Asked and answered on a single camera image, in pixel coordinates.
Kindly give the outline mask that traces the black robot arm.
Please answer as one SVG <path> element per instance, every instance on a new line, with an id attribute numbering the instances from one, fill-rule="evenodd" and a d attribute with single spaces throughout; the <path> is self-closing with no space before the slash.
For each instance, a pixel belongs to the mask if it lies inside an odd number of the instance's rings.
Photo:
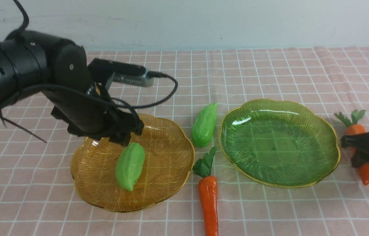
<path id="1" fill-rule="evenodd" d="M 112 82 L 151 87 L 154 78 L 168 78 L 172 91 L 144 106 L 113 102 Z M 37 31 L 15 30 L 0 42 L 0 110 L 42 92 L 54 104 L 52 116 L 68 124 L 68 133 L 127 146 L 144 123 L 137 109 L 157 106 L 177 91 L 178 81 L 144 66 L 94 58 L 75 42 Z"/>

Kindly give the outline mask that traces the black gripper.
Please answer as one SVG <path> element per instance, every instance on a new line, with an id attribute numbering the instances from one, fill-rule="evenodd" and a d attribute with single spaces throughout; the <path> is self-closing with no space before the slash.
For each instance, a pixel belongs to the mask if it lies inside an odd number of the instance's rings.
<path id="1" fill-rule="evenodd" d="M 109 137 L 111 143 L 127 147 L 131 134 L 141 135 L 144 123 L 137 113 L 109 107 L 109 95 L 96 85 L 87 68 L 86 53 L 69 44 L 57 49 L 52 57 L 52 115 L 68 123 L 68 132 L 77 136 Z"/>

